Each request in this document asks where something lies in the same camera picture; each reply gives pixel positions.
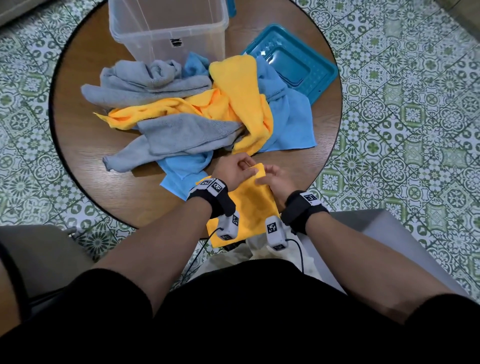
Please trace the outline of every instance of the gray towel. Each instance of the gray towel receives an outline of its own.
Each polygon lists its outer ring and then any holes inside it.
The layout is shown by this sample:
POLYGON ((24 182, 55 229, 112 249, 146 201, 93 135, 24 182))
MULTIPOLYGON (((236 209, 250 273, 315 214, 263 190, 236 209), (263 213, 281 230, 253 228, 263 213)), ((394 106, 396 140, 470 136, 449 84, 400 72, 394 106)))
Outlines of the gray towel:
POLYGON ((103 157, 107 170, 128 172, 166 157, 197 154, 233 144, 244 131, 235 121, 215 121, 192 114, 173 114, 137 123, 143 135, 117 154, 103 157))
POLYGON ((212 88, 208 76, 181 78, 175 61, 118 61, 100 74, 100 86, 83 85, 82 95, 104 108, 126 108, 150 104, 168 97, 188 97, 212 88))

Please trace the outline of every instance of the right hand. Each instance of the right hand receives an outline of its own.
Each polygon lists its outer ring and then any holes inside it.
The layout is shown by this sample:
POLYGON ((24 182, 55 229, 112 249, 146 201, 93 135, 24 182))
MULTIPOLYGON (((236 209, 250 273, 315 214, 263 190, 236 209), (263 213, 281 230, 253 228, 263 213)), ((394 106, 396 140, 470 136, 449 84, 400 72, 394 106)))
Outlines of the right hand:
POLYGON ((286 170, 273 164, 264 165, 265 177, 255 180, 256 184, 267 184, 278 200, 280 207, 285 208, 285 202, 292 192, 298 190, 286 170))

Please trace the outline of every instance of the hand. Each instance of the hand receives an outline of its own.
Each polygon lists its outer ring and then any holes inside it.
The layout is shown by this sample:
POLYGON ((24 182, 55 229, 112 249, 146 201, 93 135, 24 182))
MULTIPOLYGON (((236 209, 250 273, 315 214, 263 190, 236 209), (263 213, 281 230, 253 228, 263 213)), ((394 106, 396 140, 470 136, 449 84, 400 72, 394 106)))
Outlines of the hand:
POLYGON ((228 191, 232 192, 240 183, 257 174, 258 169, 251 168, 255 164, 255 161, 247 153, 221 157, 212 173, 212 178, 218 178, 225 182, 228 191))
POLYGON ((268 184, 274 196, 280 203, 282 208, 285 208, 285 202, 292 192, 298 190, 291 180, 286 170, 281 169, 276 165, 264 165, 265 177, 257 178, 256 184, 268 184))

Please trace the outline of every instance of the left hand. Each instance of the left hand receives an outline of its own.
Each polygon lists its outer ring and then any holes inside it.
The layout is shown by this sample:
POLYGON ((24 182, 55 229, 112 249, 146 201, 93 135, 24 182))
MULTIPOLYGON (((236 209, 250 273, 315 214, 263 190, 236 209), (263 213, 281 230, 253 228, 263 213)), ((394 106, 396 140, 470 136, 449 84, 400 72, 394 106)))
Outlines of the left hand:
POLYGON ((225 182, 228 191, 232 192, 245 180, 257 174, 257 168, 251 168, 256 163, 247 153, 232 154, 221 157, 212 178, 218 178, 225 182))

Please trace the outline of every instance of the round wooden table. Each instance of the round wooden table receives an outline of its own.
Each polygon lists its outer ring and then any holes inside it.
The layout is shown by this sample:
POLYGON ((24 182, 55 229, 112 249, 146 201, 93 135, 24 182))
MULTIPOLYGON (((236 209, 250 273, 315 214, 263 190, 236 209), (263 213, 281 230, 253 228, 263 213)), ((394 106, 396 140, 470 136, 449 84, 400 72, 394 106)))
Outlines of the round wooden table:
MULTIPOLYGON (((269 24, 278 23, 314 50, 335 62, 333 53, 313 21, 289 0, 237 1, 237 16, 225 33, 226 56, 240 54, 269 24)), ((64 49, 55 70, 50 98, 50 125, 57 150, 77 184, 103 210, 134 227, 162 216, 181 199, 159 184, 165 176, 156 163, 132 172, 107 172, 102 157, 117 153, 139 134, 110 129, 80 93, 83 84, 99 84, 103 67, 119 60, 133 60, 108 30, 108 4, 95 8, 79 25, 64 49)), ((334 147, 340 127, 342 91, 338 77, 312 106, 318 146, 304 150, 261 153, 258 162, 286 168, 298 187, 306 189, 320 173, 334 147)), ((213 170, 216 152, 207 172, 213 170)))

